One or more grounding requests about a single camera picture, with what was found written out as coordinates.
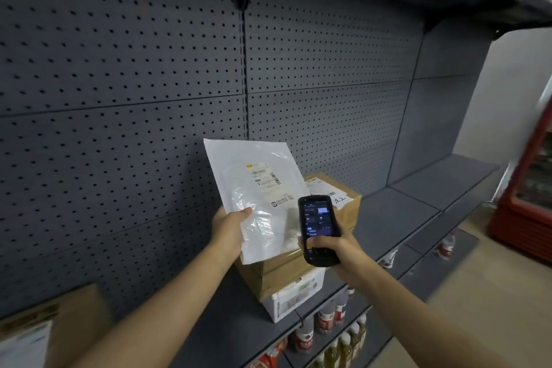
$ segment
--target right forearm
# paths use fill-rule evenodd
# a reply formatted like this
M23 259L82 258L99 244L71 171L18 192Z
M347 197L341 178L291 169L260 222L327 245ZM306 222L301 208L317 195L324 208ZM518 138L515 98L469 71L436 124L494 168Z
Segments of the right forearm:
M367 267L362 290L419 367L507 366L477 339L447 322L378 265Z

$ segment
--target white package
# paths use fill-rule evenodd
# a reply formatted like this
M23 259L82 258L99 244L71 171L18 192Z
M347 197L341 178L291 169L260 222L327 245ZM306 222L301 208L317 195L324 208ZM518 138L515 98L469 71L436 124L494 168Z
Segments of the white package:
M296 250L297 200L310 193L288 145L206 138L203 142L226 213L253 209L241 224L242 263Z

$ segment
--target bottle of yellow liquid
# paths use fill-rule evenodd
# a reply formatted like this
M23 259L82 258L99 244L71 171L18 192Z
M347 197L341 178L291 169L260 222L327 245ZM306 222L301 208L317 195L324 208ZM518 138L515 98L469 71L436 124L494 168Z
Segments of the bottle of yellow liquid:
M344 332L340 336L341 343L341 361L340 368L349 368L353 358L353 348L350 345L350 335Z
M334 340L326 350L325 368L340 368L341 353L338 345L338 339Z
M364 346L364 339L366 339L366 313L362 314L356 322L358 323L358 327L361 328L360 334L361 334L361 343L359 344L358 349L362 349Z
M349 326L350 345L351 345L351 348L353 348L353 358L352 358L353 361L358 355L358 350L361 348L360 331L361 331L361 328L356 322L352 323Z
M325 368L324 367L324 352L319 353L314 360L314 363L311 365L313 368Z

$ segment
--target tile floor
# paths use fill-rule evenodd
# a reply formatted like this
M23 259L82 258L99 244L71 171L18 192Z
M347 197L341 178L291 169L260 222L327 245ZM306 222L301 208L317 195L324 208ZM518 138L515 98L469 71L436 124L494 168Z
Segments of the tile floor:
M460 225L479 243L428 304L514 366L551 366L552 267L489 239L489 218L480 208ZM390 367L416 367L396 339L370 364Z

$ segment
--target white bottle cap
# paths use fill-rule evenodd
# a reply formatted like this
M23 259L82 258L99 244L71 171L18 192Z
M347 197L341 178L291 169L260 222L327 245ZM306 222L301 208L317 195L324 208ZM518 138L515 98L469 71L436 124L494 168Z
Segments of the white bottle cap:
M353 334L358 334L358 332L361 330L361 327L358 325L358 323L353 323L349 326L349 330L353 332Z
M345 345L350 345L350 335L346 331L341 334L340 339Z

